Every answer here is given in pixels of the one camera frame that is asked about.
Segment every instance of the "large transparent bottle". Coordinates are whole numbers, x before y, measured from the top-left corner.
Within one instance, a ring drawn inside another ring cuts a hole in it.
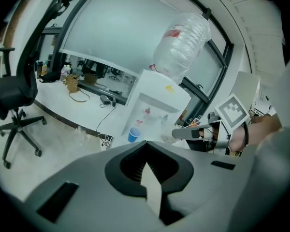
[[[180,84],[204,44],[211,39],[209,23],[200,14],[183,13],[170,24],[157,46],[153,64]]]

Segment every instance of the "chair seat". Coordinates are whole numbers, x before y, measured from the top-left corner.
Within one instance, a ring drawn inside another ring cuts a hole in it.
[[[0,78],[0,105],[5,110],[24,106],[28,99],[21,93],[16,76]]]

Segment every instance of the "blue cup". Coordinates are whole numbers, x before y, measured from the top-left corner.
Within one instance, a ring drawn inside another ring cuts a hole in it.
[[[139,138],[142,135],[142,132],[137,127],[131,127],[129,135],[128,135],[128,141],[130,143],[134,143],[137,138]]]

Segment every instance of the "black bag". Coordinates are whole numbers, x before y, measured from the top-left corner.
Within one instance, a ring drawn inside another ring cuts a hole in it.
[[[53,83],[60,79],[61,70],[46,73],[45,75],[40,75],[41,83]]]

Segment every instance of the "window frame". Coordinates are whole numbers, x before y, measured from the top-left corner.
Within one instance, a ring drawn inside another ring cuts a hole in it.
[[[190,119],[194,119],[195,117],[197,117],[199,115],[203,116],[204,112],[206,111],[206,109],[210,105],[211,101],[215,97],[215,95],[216,95],[218,89],[220,88],[220,85],[225,77],[225,74],[227,72],[228,66],[229,66],[230,61],[231,61],[233,47],[234,47],[234,44],[231,43],[227,33],[225,32],[225,30],[222,28],[221,24],[219,24],[217,19],[212,14],[211,9],[206,8],[198,0],[189,0],[189,1],[192,2],[195,6],[197,6],[203,12],[202,16],[206,20],[212,21],[214,26],[218,29],[218,31],[221,33],[222,37],[226,41],[226,46],[225,46],[223,54],[221,54],[221,52],[219,51],[219,49],[217,48],[217,46],[215,45],[213,40],[209,40],[206,43],[213,50],[213,52],[216,53],[218,60],[221,64],[221,68],[222,68],[222,70],[220,71],[219,77],[217,78],[217,81],[215,82],[213,88],[211,88],[211,92],[209,93],[209,95],[205,94],[201,90],[199,84],[195,84],[195,83],[191,82],[186,77],[184,77],[182,83],[180,84],[181,87],[187,88],[190,92],[195,94],[200,99],[199,103],[195,106],[195,108],[192,110],[192,112],[190,112],[190,115],[187,117],[187,119],[185,121],[188,121]],[[51,60],[50,68],[52,71],[54,71],[56,68],[59,68],[59,64],[61,63],[61,61],[66,58],[66,54],[59,52],[61,45],[64,41],[66,33],[68,32],[70,24],[73,22],[75,16],[78,14],[80,9],[83,7],[83,5],[86,2],[87,2],[87,0],[79,0],[79,2],[75,5],[75,7],[72,9],[71,13],[67,17],[66,22],[64,23],[63,27],[61,27],[61,29],[60,29],[60,33],[59,33],[56,45],[54,47],[53,57]],[[47,33],[51,34],[50,28],[46,28],[43,31],[44,35]],[[112,92],[108,92],[105,89],[100,89],[98,87],[86,87],[84,85],[80,85],[80,87],[83,89],[86,89],[92,93],[95,93],[97,95],[107,95],[110,98],[114,97],[114,98],[118,99],[118,103],[123,104],[123,105],[126,104],[127,98],[120,97]]]

